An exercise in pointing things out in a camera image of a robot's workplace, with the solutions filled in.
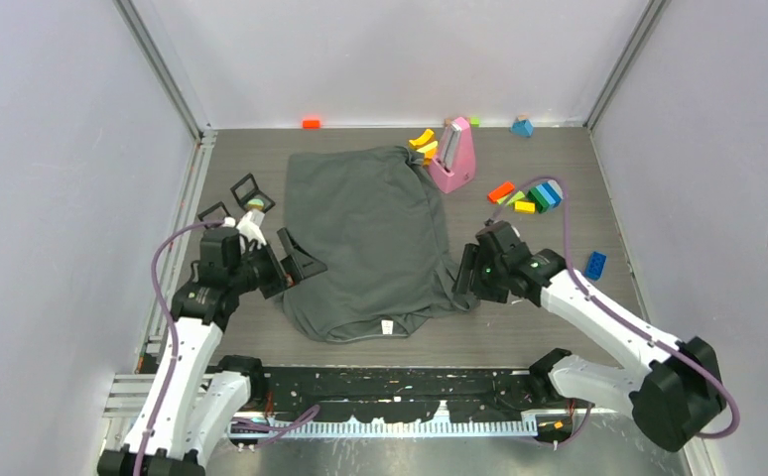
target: wall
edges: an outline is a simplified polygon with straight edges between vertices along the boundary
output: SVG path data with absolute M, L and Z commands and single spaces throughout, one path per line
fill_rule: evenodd
M 91 472 L 192 149 L 112 2 L 0 2 L 0 475 Z
M 137 0 L 214 128 L 581 124 L 647 0 Z
M 709 341 L 741 405 L 709 452 L 768 474 L 768 0 L 672 2 L 594 140 L 653 322 Z

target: white panel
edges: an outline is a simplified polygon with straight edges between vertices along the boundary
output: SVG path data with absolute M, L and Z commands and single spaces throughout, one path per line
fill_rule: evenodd
M 0 475 L 90 474 L 192 150 L 112 2 L 0 2 Z
M 740 403 L 719 474 L 768 474 L 768 0 L 671 2 L 594 139 L 653 323 Z
M 580 124 L 647 4 L 146 1 L 215 128 Z

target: gray cloth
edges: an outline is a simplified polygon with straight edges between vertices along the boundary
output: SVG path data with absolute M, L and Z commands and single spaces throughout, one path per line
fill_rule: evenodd
M 477 306 L 451 292 L 443 203 L 421 162 L 405 147 L 291 156 L 285 226 L 328 265 L 282 296 L 308 338 L 408 337 L 429 317 Z

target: pink object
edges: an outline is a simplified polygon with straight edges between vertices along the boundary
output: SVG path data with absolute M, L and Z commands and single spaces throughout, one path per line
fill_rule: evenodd
M 434 179 L 443 193 L 450 193 L 469 183 L 474 179 L 475 172 L 474 142 L 471 139 L 471 126 L 462 117 L 454 119 L 451 121 L 451 124 L 459 126 L 461 132 L 459 141 L 456 143 L 450 170 L 446 169 L 446 165 L 443 163 L 443 153 L 448 145 L 444 142 L 440 142 L 437 146 L 437 153 L 434 154 L 434 158 L 431 159 L 431 163 L 428 165 L 428 172 L 431 174 L 431 178 Z M 450 134 L 448 131 L 443 133 L 444 141 L 449 141 L 452 137 L 453 134 Z

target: blue block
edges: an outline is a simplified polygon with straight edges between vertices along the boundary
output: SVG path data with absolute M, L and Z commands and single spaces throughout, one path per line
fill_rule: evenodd
M 563 198 L 557 193 L 556 190 L 551 186 L 550 183 L 543 183 L 545 186 L 545 190 L 548 192 L 548 194 L 551 196 L 551 198 L 554 200 L 554 204 L 551 206 L 551 208 L 556 208 L 560 206 L 560 202 L 563 201 Z
M 553 210 L 560 204 L 555 198 L 556 193 L 551 193 L 550 188 L 551 186 L 547 183 L 540 183 L 536 186 L 536 191 L 548 202 L 548 209 L 545 211 Z
M 510 127 L 510 132 L 519 136 L 530 137 L 533 135 L 533 124 L 530 122 L 530 119 L 516 121 Z
M 606 255 L 596 251 L 591 252 L 588 257 L 588 264 L 585 266 L 583 274 L 592 281 L 597 281 L 603 275 L 603 267 L 606 266 Z

